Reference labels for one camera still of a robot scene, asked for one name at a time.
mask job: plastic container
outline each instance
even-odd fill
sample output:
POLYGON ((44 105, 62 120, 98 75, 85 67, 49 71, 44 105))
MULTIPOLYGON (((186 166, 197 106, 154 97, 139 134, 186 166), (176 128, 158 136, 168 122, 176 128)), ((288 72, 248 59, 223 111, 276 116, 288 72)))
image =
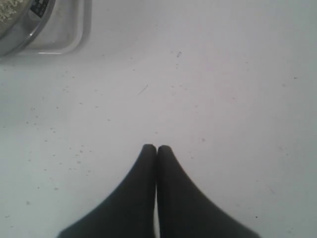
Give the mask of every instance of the plastic container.
POLYGON ((61 55, 87 41, 91 30, 92 0, 56 0, 44 29, 19 55, 61 55))

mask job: white tray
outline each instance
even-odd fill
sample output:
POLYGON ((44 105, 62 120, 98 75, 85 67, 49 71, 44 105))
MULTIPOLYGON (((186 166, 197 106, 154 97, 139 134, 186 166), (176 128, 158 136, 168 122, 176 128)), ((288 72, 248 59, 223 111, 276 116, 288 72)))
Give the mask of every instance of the white tray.
POLYGON ((91 30, 92 0, 56 0, 37 38, 19 55, 61 55, 79 49, 91 30))

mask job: sticker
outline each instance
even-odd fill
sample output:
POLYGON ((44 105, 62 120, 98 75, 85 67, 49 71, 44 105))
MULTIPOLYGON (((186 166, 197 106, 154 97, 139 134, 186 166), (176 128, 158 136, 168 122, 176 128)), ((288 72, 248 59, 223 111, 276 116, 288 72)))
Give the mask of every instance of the sticker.
POLYGON ((31 6, 31 11, 34 12, 39 18, 45 14, 46 8, 50 0, 34 0, 31 6))

